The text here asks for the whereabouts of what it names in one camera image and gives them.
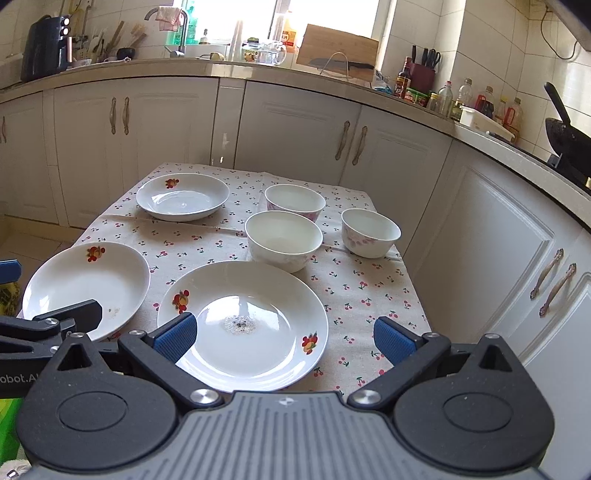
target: plate rim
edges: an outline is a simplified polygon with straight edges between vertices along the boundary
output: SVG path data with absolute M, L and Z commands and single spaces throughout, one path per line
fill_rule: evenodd
M 117 245 L 117 247 L 116 247 L 116 248 L 118 248 L 118 247 L 123 247 L 124 249 L 129 249 L 129 250 L 133 251 L 133 252 L 134 252 L 134 255 L 135 255 L 137 258 L 140 258 L 140 259 L 142 259 L 142 260 L 143 260 L 143 263 L 142 263 L 142 265 L 145 267 L 145 268 L 144 268 L 144 271 L 145 271 L 145 272 L 147 272 L 147 279 L 148 279 L 148 283 L 147 283 L 147 285 L 146 285 L 145 292 L 143 293 L 143 295 L 142 295 L 142 297 L 141 297 L 141 300 L 140 300 L 140 301 L 139 301 L 139 302 L 136 304 L 136 306 L 135 306 L 135 308 L 134 308 L 134 311 L 133 311 L 133 313 L 130 315 L 130 317 L 129 317 L 129 318 L 128 318 L 128 319 L 127 319 L 125 322 L 123 322 L 123 323 L 122 323 L 122 324 L 121 324 L 119 327 L 117 327 L 117 328 L 116 328 L 116 329 L 114 329 L 114 330 L 110 330 L 110 331 L 109 331 L 107 334 L 105 334 L 104 336 L 103 336 L 103 335 L 101 335 L 101 336 L 99 336 L 99 337 L 97 337 L 97 338 L 95 338 L 95 339 L 92 339 L 92 341 L 93 341 L 93 342 L 98 342 L 98 341 L 100 341 L 100 340 L 104 340 L 104 339 L 105 339 L 105 338 L 107 338 L 109 335 L 112 335 L 113 333 L 115 333 L 115 332 L 117 332 L 117 331 L 121 330 L 121 329 L 122 329 L 122 328 L 123 328 L 125 325 L 127 325 L 127 323 L 129 323 L 129 321 L 130 321 L 130 320 L 131 320 L 131 319 L 134 317 L 134 315 L 135 315 L 135 314 L 138 312 L 138 310 L 139 310 L 139 308 L 142 306 L 142 304 L 143 304 L 143 302 L 144 302 L 144 300 L 145 300 L 146 296 L 148 295 L 148 291 L 150 290 L 150 285 L 151 285 L 151 280 L 152 280 L 152 279 L 151 279 L 151 274 L 150 274 L 150 265 L 148 264 L 148 261 L 147 261 L 147 260 L 144 258 L 144 256 L 143 256 L 143 255 L 142 255 L 142 254 L 141 254 L 139 251 L 137 251 L 135 248 L 133 248 L 133 247 L 130 247 L 129 245 L 121 244 L 121 243 L 119 243 L 119 242 L 108 242 L 108 241 L 103 241 L 103 242 L 98 242 L 98 241 L 97 241 L 97 242 L 89 242 L 88 244 L 79 244 L 79 245 L 73 245 L 73 246 L 72 246 L 72 247 L 70 247 L 70 248 L 66 248 L 65 250 L 62 250 L 61 252 L 59 252 L 58 254 L 54 255 L 54 256 L 53 256 L 53 257 L 51 257 L 49 260 L 47 260 L 45 263 L 43 263 L 43 264 L 42 264 L 42 265 L 41 265 L 41 266 L 40 266 L 40 267 L 37 269 L 37 271 L 36 271 L 36 272 L 33 274 L 33 276 L 31 277 L 31 279 L 30 279 L 30 280 L 29 280 L 29 282 L 27 283 L 27 286 L 25 287 L 25 290 L 24 290 L 24 292 L 23 292 L 23 298 L 24 298 L 24 296 L 25 296 L 26 292 L 27 292 L 27 291 L 30 289 L 31 282 L 32 282 L 32 281 L 33 281 L 33 279 L 35 278 L 35 275 L 37 275 L 37 272 L 41 271 L 41 270 L 42 270 L 44 267 L 46 267 L 46 265 L 50 265 L 50 263 L 51 263 L 52 261 L 54 261 L 54 260 L 53 260 L 54 258 L 58 258 L 58 257 L 60 257 L 60 256 L 62 256 L 62 257 L 65 257 L 65 254 L 71 254 L 71 252 L 69 252 L 69 250 L 71 250 L 71 249 L 84 249 L 84 248 L 85 248 L 85 247 L 87 247 L 88 245 L 96 245 L 96 244 L 101 244 L 101 245 Z M 27 319 L 27 318 L 25 317 L 25 316 L 27 316 L 27 315 L 25 314 L 25 306 L 24 306 L 24 304 L 23 304 L 23 305 L 22 305 L 22 307 L 21 307 L 21 311 L 22 311 L 22 316 L 23 316 L 23 318 L 24 318 L 25 320 L 29 320 L 29 319 Z
M 187 277 L 188 275 L 194 273 L 196 270 L 199 270 L 200 268 L 204 268 L 204 267 L 212 267 L 213 265 L 220 265 L 220 264 L 253 264 L 253 265 L 257 265 L 257 267 L 261 267 L 261 268 L 270 268 L 273 270 L 277 270 L 279 272 L 281 272 L 281 274 L 285 274 L 285 275 L 289 275 L 290 277 L 292 277 L 294 280 L 296 280 L 296 283 L 301 284 L 303 287 L 305 287 L 306 289 L 309 290 L 309 292 L 314 296 L 314 298 L 316 298 L 316 300 L 318 301 L 318 305 L 320 307 L 320 310 L 322 310 L 323 315 L 324 315 L 324 320 L 326 322 L 326 336 L 324 337 L 324 341 L 322 342 L 322 344 L 317 343 L 316 344 L 316 349 L 318 349 L 319 354 L 316 355 L 316 360 L 314 362 L 310 363 L 310 366 L 308 368 L 304 368 L 302 369 L 298 375 L 291 381 L 289 381 L 289 383 L 283 384 L 277 388 L 274 388 L 273 390 L 256 390 L 256 391 L 279 391 L 282 390 L 283 388 L 289 387 L 290 385 L 293 385 L 294 383 L 298 382 L 299 380 L 301 380 L 302 378 L 304 378 L 306 375 L 308 375 L 310 372 L 312 372 L 312 370 L 314 370 L 314 367 L 318 364 L 318 362 L 320 362 L 320 359 L 322 358 L 322 356 L 324 355 L 324 352 L 326 350 L 326 346 L 328 345 L 328 340 L 329 340 L 329 335 L 330 335 L 330 323 L 329 323 L 329 318 L 328 315 L 326 314 L 326 310 L 324 309 L 324 304 L 322 303 L 322 301 L 320 300 L 320 298 L 318 297 L 318 295 L 316 294 L 316 292 L 314 292 L 314 290 L 312 290 L 310 288 L 309 285 L 307 285 L 303 280 L 299 279 L 298 277 L 296 277 L 295 275 L 286 272 L 285 270 L 282 270 L 280 268 L 274 267 L 273 265 L 268 265 L 268 264 L 264 264 L 261 262 L 254 262 L 254 261 L 248 261 L 248 260 L 223 260 L 223 261 L 219 261 L 219 262 L 214 262 L 213 264 L 205 264 L 205 265 L 201 265 L 197 268 L 194 268 L 190 271 L 188 271 L 187 273 L 185 273 L 184 275 L 182 275 L 176 282 L 174 282 L 174 284 L 172 284 L 168 290 L 166 291 L 166 293 L 164 294 L 164 296 L 162 297 L 161 301 L 160 301 L 160 305 L 163 304 L 163 302 L 166 300 L 166 298 L 168 297 L 169 293 L 171 293 L 171 291 L 174 289 L 176 290 L 178 287 L 176 286 L 176 284 L 178 282 L 180 282 L 181 280 L 183 280 L 185 277 Z M 156 326 L 157 328 L 160 327 L 160 322 L 162 322 L 163 324 L 165 322 L 168 322 L 169 320 L 163 320 L 161 319 L 161 310 L 158 309 L 158 316 L 156 317 Z M 231 392 L 235 392 L 237 390 L 223 390 L 221 388 L 216 388 L 216 390 L 225 392 L 225 393 L 231 393 Z
M 144 183 L 139 189 L 138 191 L 135 193 L 135 201 L 137 202 L 137 204 L 146 212 L 152 214 L 152 215 L 162 215 L 162 216 L 169 216 L 169 217 L 185 217 L 185 216 L 189 216 L 189 215 L 199 215 L 201 213 L 205 213 L 205 212 L 210 212 L 210 211 L 215 211 L 216 209 L 220 208 L 224 203 L 226 203 L 228 201 L 228 199 L 230 198 L 230 187 L 228 187 L 228 185 L 226 185 L 226 183 L 220 179 L 217 179 L 216 177 L 213 177 L 211 175 L 206 175 L 204 173 L 198 173 L 195 171 L 188 171 L 188 172 L 178 172 L 177 174 L 175 174 L 177 176 L 181 176 L 181 175 L 201 175 L 202 177 L 209 177 L 211 179 L 214 179 L 216 181 L 218 181 L 219 183 L 221 183 L 222 185 L 224 185 L 224 187 L 226 187 L 226 198 L 224 199 L 223 202 L 221 202 L 220 204 L 208 208 L 208 209 L 202 209 L 202 210 L 197 210 L 195 212 L 183 212 L 183 213 L 160 213 L 160 212 L 156 212 L 155 210 L 151 209 L 150 207 L 148 207 L 147 205 L 142 205 L 142 203 L 140 203 L 139 201 L 139 193 L 144 189 L 145 186 L 149 185 L 150 183 L 154 182 L 156 180 L 160 180 L 163 179 L 164 177 L 170 177 L 170 175 L 160 175 L 159 177 L 154 177 L 153 179 L 149 179 L 146 183 Z

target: table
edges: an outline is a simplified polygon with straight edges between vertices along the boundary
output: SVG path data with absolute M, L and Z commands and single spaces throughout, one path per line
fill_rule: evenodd
M 139 187 L 157 176 L 176 173 L 215 176 L 230 188 L 230 198 L 214 215 L 189 223 L 163 222 L 144 212 L 135 201 Z M 287 388 L 296 391 L 338 390 L 344 396 L 387 371 L 392 365 L 377 350 L 373 323 L 384 315 L 418 335 L 430 331 L 423 308 L 395 247 L 388 256 L 370 260 L 351 254 L 342 245 L 340 213 L 351 207 L 375 210 L 364 192 L 193 164 L 164 163 L 100 215 L 76 245 L 101 241 L 135 248 L 150 266 L 148 294 L 134 318 L 122 329 L 156 328 L 160 301 L 183 274 L 202 265 L 246 260 L 248 239 L 243 226 L 265 208 L 263 192 L 277 183 L 309 187 L 326 198 L 317 224 L 324 233 L 312 261 L 294 275 L 304 281 L 324 304 L 329 318 L 329 340 L 315 369 Z

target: white bowl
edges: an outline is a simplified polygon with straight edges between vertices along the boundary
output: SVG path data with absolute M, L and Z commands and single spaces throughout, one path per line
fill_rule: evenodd
M 200 173 L 170 173 L 141 186 L 135 198 L 150 215 L 169 222 L 207 217 L 230 196 L 221 180 Z
M 360 257 L 383 257 L 401 235 L 396 223 L 370 210 L 350 208 L 341 219 L 343 243 Z
M 299 185 L 273 185 L 265 190 L 267 210 L 297 213 L 315 222 L 326 200 L 314 190 Z
M 291 212 L 259 212 L 245 225 L 252 259 L 293 273 L 306 266 L 322 245 L 318 226 Z
M 22 298 L 22 315 L 36 315 L 94 299 L 103 309 L 88 332 L 102 340 L 137 312 L 150 286 L 150 268 L 138 251 L 114 242 L 77 245 L 58 253 L 35 272 Z

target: knife block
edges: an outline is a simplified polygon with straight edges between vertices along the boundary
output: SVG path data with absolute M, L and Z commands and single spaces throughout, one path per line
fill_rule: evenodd
M 429 95 L 433 88 L 433 82 L 435 80 L 435 70 L 426 67 L 425 65 L 419 65 L 418 63 L 411 63 L 410 66 L 410 88 L 418 90 L 421 93 Z

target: plastic bottle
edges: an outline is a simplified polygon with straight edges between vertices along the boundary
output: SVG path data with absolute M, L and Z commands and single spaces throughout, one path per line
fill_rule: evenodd
M 494 118 L 495 97 L 492 94 L 492 87 L 490 85 L 486 86 L 486 90 L 484 92 L 478 94 L 474 108 L 480 113 L 486 115 L 488 118 Z
M 413 62 L 411 57 L 406 57 L 404 60 L 404 67 L 396 77 L 396 82 L 394 83 L 394 96 L 398 98 L 404 98 L 406 94 L 406 89 L 410 87 L 410 64 Z
M 457 99 L 452 106 L 452 112 L 450 118 L 459 122 L 462 117 L 462 106 L 470 106 L 472 103 L 472 79 L 466 79 L 464 85 L 460 87 L 460 91 L 457 94 Z
M 495 122 L 502 125 L 505 122 L 505 113 L 507 108 L 507 99 L 501 97 L 499 100 L 499 106 L 495 109 Z
M 439 98 L 437 99 L 437 113 L 444 116 L 449 116 L 453 104 L 453 91 L 451 81 L 447 81 L 443 88 L 439 90 Z
M 507 107 L 503 127 L 505 127 L 513 135 L 512 144 L 515 144 L 519 139 L 519 131 L 521 130 L 521 122 L 523 121 L 523 109 L 521 108 L 521 99 L 515 98 L 513 102 Z

